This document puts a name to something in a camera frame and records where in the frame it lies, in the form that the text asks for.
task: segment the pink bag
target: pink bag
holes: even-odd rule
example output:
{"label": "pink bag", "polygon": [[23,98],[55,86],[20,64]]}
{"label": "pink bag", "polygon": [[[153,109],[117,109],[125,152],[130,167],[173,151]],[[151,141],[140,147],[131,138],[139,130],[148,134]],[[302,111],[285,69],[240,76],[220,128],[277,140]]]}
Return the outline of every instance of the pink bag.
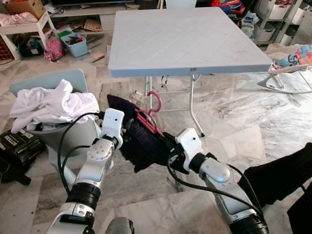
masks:
{"label": "pink bag", "polygon": [[55,36],[51,36],[46,41],[46,50],[44,51],[44,57],[49,61],[55,62],[65,55],[65,51],[59,39]]}

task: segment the black fabric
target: black fabric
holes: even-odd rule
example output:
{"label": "black fabric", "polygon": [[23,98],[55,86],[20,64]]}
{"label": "black fabric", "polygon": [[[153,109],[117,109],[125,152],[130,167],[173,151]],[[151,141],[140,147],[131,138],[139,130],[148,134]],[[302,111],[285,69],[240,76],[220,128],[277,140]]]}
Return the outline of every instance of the black fabric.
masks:
{"label": "black fabric", "polygon": [[[312,143],[292,155],[250,167],[244,175],[251,183],[261,207],[282,200],[312,177]],[[243,178],[239,186],[251,197]]]}
{"label": "black fabric", "polygon": [[[138,107],[133,103],[113,95],[107,95],[107,100],[109,107],[125,113],[123,126],[127,126],[127,133],[120,151],[135,166],[134,171],[137,173],[153,163],[165,166],[170,150],[176,146],[174,136],[163,133],[165,137],[162,137],[148,131],[137,120]],[[187,173],[180,163],[174,164],[173,169]]]}
{"label": "black fabric", "polygon": [[293,234],[311,233],[312,183],[287,211]]}

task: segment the white towel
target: white towel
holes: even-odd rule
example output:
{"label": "white towel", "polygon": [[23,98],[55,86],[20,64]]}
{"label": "white towel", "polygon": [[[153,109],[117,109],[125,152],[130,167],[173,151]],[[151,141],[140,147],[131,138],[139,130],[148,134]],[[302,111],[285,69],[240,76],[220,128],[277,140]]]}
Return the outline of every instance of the white towel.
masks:
{"label": "white towel", "polygon": [[[87,112],[98,112],[98,102],[91,93],[72,93],[70,82],[62,79],[55,89],[36,87],[18,92],[10,117],[17,118],[12,133],[22,128],[34,130],[39,123],[66,123],[77,119]],[[87,115],[78,123],[84,123],[94,116]]]}

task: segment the plastic bin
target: plastic bin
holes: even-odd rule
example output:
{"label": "plastic bin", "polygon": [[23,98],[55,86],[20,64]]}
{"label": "plastic bin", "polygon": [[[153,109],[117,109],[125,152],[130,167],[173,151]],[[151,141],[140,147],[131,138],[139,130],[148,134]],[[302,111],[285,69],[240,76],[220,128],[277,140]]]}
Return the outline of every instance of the plastic bin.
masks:
{"label": "plastic bin", "polygon": [[280,43],[282,45],[289,46],[295,34],[296,34],[296,30],[294,30],[292,27],[289,26],[286,30],[286,33],[282,37],[282,40]]}
{"label": "plastic bin", "polygon": [[260,29],[261,21],[259,21],[254,28],[254,37],[257,41],[269,41],[275,32],[274,26],[268,22],[265,24],[264,29]]}
{"label": "plastic bin", "polygon": [[87,40],[84,37],[82,37],[81,42],[78,42],[73,45],[69,45],[66,43],[66,41],[70,40],[71,39],[70,37],[79,38],[82,36],[78,33],[72,33],[72,34],[69,34],[67,36],[63,36],[60,38],[60,40],[65,44],[65,46],[68,48],[69,53],[72,56],[76,58],[76,57],[79,57],[88,53]]}
{"label": "plastic bin", "polygon": [[293,16],[292,19],[292,23],[293,24],[297,24],[299,25],[301,23],[301,21],[304,18],[304,14],[306,12],[306,10],[304,10],[306,7],[308,7],[309,5],[307,5],[305,2],[301,3],[300,7],[298,8],[298,10],[296,11],[296,14]]}
{"label": "plastic bin", "polygon": [[[270,1],[269,0],[261,0],[259,11],[266,15],[267,11],[269,10]],[[274,4],[272,12],[269,16],[270,20],[282,20],[289,10],[291,5],[277,5]]]}

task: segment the white bin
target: white bin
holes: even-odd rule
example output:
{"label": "white bin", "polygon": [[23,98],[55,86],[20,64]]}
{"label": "white bin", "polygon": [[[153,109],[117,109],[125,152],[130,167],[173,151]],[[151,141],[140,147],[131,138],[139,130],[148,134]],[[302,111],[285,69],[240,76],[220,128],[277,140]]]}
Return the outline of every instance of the white bin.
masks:
{"label": "white bin", "polygon": [[306,3],[301,3],[300,7],[298,8],[298,10],[296,11],[296,14],[294,15],[293,19],[292,19],[292,23],[293,24],[297,24],[299,25],[301,23],[301,21],[304,18],[304,14],[306,12],[305,8],[309,7],[309,5],[307,5]]}
{"label": "white bin", "polygon": [[265,24],[264,29],[260,29],[261,22],[258,22],[254,28],[254,37],[257,41],[269,41],[275,32],[275,28],[268,22]]}
{"label": "white bin", "polygon": [[[269,10],[270,1],[269,0],[261,0],[259,11],[265,15]],[[277,5],[274,4],[272,12],[269,16],[270,20],[282,20],[289,10],[291,5]]]}
{"label": "white bin", "polygon": [[282,45],[289,46],[295,34],[296,34],[296,30],[294,30],[291,26],[289,26],[286,30],[286,33],[282,37],[282,40],[280,43]]}

